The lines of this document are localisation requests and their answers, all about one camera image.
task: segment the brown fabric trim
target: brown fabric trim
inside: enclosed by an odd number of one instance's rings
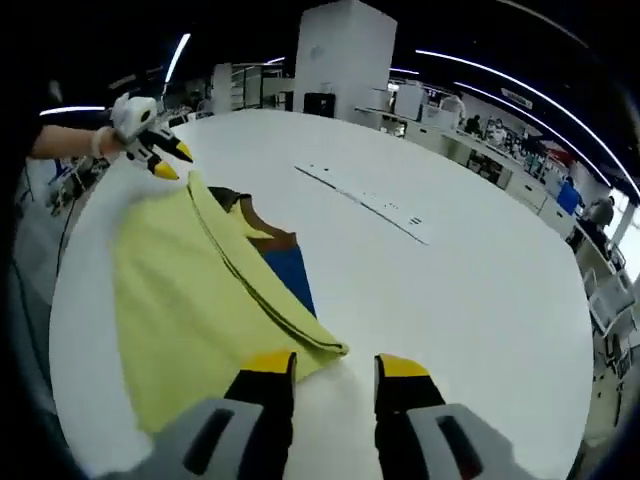
[[[251,198],[248,193],[238,193],[225,187],[207,187],[213,198],[220,204],[222,209],[229,213],[234,203],[242,198]]]
[[[253,208],[251,197],[240,198],[240,209],[242,215],[249,225],[256,230],[268,233],[273,239],[266,238],[249,238],[249,242],[260,252],[264,254],[272,250],[288,250],[298,245],[295,233],[285,232],[262,220]]]

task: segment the white pillar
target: white pillar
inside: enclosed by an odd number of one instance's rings
[[[627,231],[627,228],[629,227],[629,225],[631,225],[631,220],[633,220],[633,214],[635,213],[635,211],[636,206],[629,202],[627,204],[627,208],[622,214],[622,218],[620,219],[620,223],[618,224],[616,231],[611,236],[611,241],[616,245],[620,245],[620,240],[622,240],[622,237]]]
[[[356,106],[386,96],[397,22],[357,0],[341,0],[302,14],[293,110],[309,92],[334,93],[335,117],[360,123]]]
[[[213,70],[213,113],[220,115],[231,111],[231,64],[220,63]]]

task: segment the white table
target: white table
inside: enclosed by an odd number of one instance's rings
[[[286,478],[381,478],[373,441],[380,352],[427,367],[445,399],[507,436],[532,474],[565,478],[593,364],[582,279],[555,232],[450,160],[342,121],[244,111],[175,131],[208,184],[252,193],[263,218],[298,233],[318,318],[351,346],[297,387]],[[428,222],[430,245],[296,171],[300,162],[410,207]],[[73,454],[93,474],[128,468],[151,448],[122,377],[109,242],[136,198],[178,187],[116,163],[62,263],[51,312],[54,398]]]

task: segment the yellow cloth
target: yellow cloth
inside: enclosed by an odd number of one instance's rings
[[[130,208],[114,248],[118,344],[140,427],[223,396],[258,353],[298,352],[297,379],[348,352],[211,196],[189,185]]]
[[[242,235],[247,238],[264,238],[264,239],[272,239],[273,237],[269,235],[267,232],[262,232],[253,228],[247,222],[247,219],[244,218],[242,214],[242,207],[240,206],[240,202],[236,202],[229,210],[229,215],[235,220],[235,222],[240,225],[240,229],[242,230]]]

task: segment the black ceiling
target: black ceiling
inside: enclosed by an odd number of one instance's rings
[[[417,70],[419,79],[430,84],[451,87],[452,82],[462,81],[496,96],[501,96],[502,87],[521,93],[534,102],[536,117],[594,163],[617,169],[582,128],[525,89],[477,68],[418,55],[415,50],[465,58],[516,77],[574,113],[633,176],[640,177],[638,140],[621,96],[626,90],[640,98],[632,2],[518,2],[562,25],[577,39],[506,0],[365,3],[398,21],[393,66]],[[185,32],[192,37],[174,72],[175,81],[210,75],[220,62],[263,62],[279,56],[287,57],[286,68],[293,74],[300,16],[322,3],[326,2],[226,4],[223,8],[219,2],[187,2],[176,12],[130,9],[126,15],[116,10],[94,15],[83,27],[76,23],[46,34],[50,63],[43,74],[60,81],[67,105],[109,105],[115,92],[108,85],[131,74],[136,74],[141,92],[153,93],[161,86]],[[153,73],[158,67],[161,70]],[[618,186],[635,198],[630,185]]]

